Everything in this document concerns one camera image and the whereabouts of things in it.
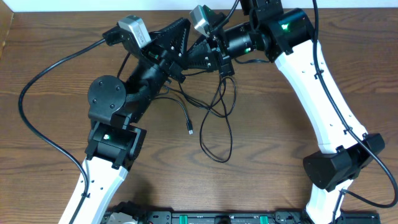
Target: green led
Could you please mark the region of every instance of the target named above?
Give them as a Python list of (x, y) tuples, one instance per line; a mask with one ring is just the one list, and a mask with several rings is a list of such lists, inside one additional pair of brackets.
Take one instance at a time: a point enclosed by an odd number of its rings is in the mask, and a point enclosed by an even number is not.
[(289, 24), (282, 24), (282, 29), (283, 30), (287, 30), (287, 28), (289, 28)]

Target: white wall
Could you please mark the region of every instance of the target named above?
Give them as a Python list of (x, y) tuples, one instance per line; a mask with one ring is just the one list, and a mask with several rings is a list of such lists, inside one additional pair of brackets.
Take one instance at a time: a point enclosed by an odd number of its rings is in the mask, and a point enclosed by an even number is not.
[[(234, 0), (3, 0), (14, 12), (182, 10), (206, 4), (230, 9)], [(282, 0), (284, 8), (311, 8), (311, 0)], [(319, 7), (398, 7), (398, 0), (318, 0)]]

